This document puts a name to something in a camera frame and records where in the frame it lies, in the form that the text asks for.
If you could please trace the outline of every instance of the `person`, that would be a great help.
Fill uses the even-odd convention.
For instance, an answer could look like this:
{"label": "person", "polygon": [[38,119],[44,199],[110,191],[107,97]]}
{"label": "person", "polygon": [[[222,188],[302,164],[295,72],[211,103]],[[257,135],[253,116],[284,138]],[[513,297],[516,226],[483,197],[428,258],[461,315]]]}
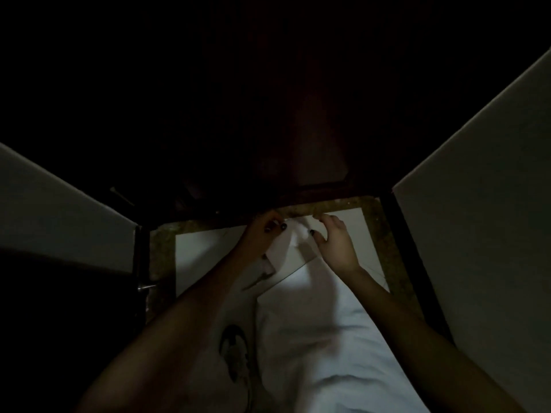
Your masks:
{"label": "person", "polygon": [[[371,317],[418,395],[431,409],[521,412],[523,409],[446,339],[402,307],[363,270],[344,223],[314,216],[320,254]],[[239,274],[265,254],[286,224],[272,210],[254,219],[235,248],[107,366],[77,411],[178,411],[189,374],[225,296]]]}

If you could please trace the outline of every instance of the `gray wall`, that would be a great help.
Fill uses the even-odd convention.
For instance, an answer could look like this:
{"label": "gray wall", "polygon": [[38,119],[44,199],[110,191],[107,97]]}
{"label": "gray wall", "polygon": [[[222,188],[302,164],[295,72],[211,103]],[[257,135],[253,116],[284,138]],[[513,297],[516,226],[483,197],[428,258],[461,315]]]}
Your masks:
{"label": "gray wall", "polygon": [[0,144],[0,248],[132,272],[136,224]]}
{"label": "gray wall", "polygon": [[394,188],[457,346],[551,411],[551,53]]}

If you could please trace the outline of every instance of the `floor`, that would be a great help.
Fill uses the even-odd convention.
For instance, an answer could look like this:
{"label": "floor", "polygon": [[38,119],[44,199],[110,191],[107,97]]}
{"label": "floor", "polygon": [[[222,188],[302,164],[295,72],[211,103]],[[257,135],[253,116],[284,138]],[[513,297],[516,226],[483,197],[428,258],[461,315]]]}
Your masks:
{"label": "floor", "polygon": [[[306,216],[315,213],[329,213],[341,210],[360,209],[365,222],[368,226],[371,240],[374,245],[376,256],[379,259],[380,267],[375,271],[382,269],[384,278],[376,278],[384,281],[382,284],[391,292],[403,305],[408,307],[419,318],[423,318],[420,306],[417,302],[417,297],[413,291],[408,275],[402,263],[402,259],[396,248],[396,244],[393,239],[392,232],[386,221],[385,214],[382,210],[380,201],[370,196],[352,197],[348,199],[320,201],[310,204],[301,204],[296,206],[288,206],[285,208],[277,209],[281,215],[286,219],[303,217],[306,220]],[[150,236],[150,279],[156,282],[157,287],[153,288],[149,292],[148,307],[147,307],[147,321],[151,321],[157,314],[165,310],[175,300],[177,295],[177,288],[182,291],[182,284],[177,286],[176,282],[176,236],[183,233],[202,232],[212,229],[221,229],[225,227],[241,226],[246,224],[250,219],[250,215],[238,216],[233,218],[219,218],[214,220],[189,220],[184,222],[168,223],[155,231],[151,232]],[[277,275],[274,276],[270,283],[276,283],[279,281]],[[238,316],[244,318],[243,314],[236,314],[236,312],[250,312],[253,316],[254,311],[249,306],[253,307],[256,301],[256,295],[251,294],[250,304],[247,302],[239,303],[237,305],[228,306],[227,315],[220,316],[219,322],[226,322],[227,316]],[[250,321],[243,321],[245,328],[249,328],[249,325],[253,325],[253,318],[248,319]],[[245,330],[246,335],[254,337],[253,330]],[[249,342],[251,347],[254,346],[254,342]],[[258,378],[258,371],[254,357],[252,357],[251,368],[253,372],[253,392],[258,396],[262,393],[262,386]],[[210,366],[211,370],[220,368],[219,365]],[[265,403],[269,405],[269,397],[263,394],[257,397],[258,403]]]}

